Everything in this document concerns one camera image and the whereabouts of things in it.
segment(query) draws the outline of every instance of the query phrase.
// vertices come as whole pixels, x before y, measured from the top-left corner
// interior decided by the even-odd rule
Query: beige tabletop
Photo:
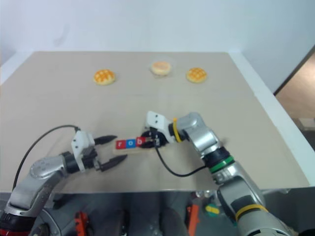
[[[152,61],[167,58],[171,76],[156,79]],[[185,73],[202,67],[209,75],[192,84]],[[97,86],[93,75],[111,69],[117,81]],[[95,137],[139,136],[152,110],[172,119],[199,112],[262,189],[302,187],[309,183],[289,148],[226,53],[38,52],[1,88],[0,188],[10,191],[18,165],[33,141],[48,129],[76,124]],[[71,150],[72,129],[45,137],[27,158],[20,179],[42,157]],[[102,161],[112,147],[98,147]],[[203,163],[187,141],[168,145],[161,154],[178,173]],[[214,189],[207,170],[180,178],[171,175],[154,151],[130,155],[104,173],[89,170],[70,176],[59,189],[66,193]]]

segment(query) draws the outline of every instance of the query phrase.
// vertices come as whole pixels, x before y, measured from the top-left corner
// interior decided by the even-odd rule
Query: black wire
[[[201,171],[202,169],[205,169],[205,168],[206,168],[206,166],[202,166],[202,167],[199,167],[199,168],[197,168],[196,170],[194,170],[194,171],[192,171],[192,172],[190,172],[190,173],[184,174],[184,175],[175,173],[174,171],[172,171],[172,170],[167,166],[167,164],[166,164],[165,161],[163,160],[163,158],[162,158],[162,156],[161,156],[161,153],[159,152],[158,147],[157,147],[155,141],[153,141],[153,143],[154,143],[154,148],[155,148],[156,151],[157,151],[157,155],[158,155],[159,159],[161,160],[163,166],[164,166],[171,174],[173,174],[173,175],[175,175],[175,176],[177,176],[177,177],[188,177],[188,176],[191,176],[191,175],[197,173],[198,171]]]
[[[34,147],[42,138],[44,138],[47,134],[53,132],[53,131],[56,130],[56,129],[67,128],[67,127],[74,128],[75,131],[80,130],[80,128],[79,128],[78,126],[75,126],[75,125],[72,125],[72,124],[65,124],[65,125],[57,126],[57,127],[55,127],[55,128],[52,128],[51,130],[47,131],[46,133],[44,133],[42,136],[40,136],[40,137],[30,146],[30,148],[28,149],[28,151],[25,153],[25,155],[24,155],[24,157],[23,157],[23,159],[22,159],[22,161],[21,161],[21,163],[20,163],[20,165],[19,165],[19,168],[18,168],[18,170],[17,170],[17,172],[16,172],[16,174],[15,174],[15,178],[14,178],[12,190],[13,190],[13,189],[15,188],[15,186],[16,186],[16,183],[17,183],[17,181],[18,181],[19,174],[20,174],[21,168],[22,168],[22,166],[23,166],[23,164],[24,164],[24,161],[26,160],[28,154],[29,154],[30,151],[33,149],[33,147]]]

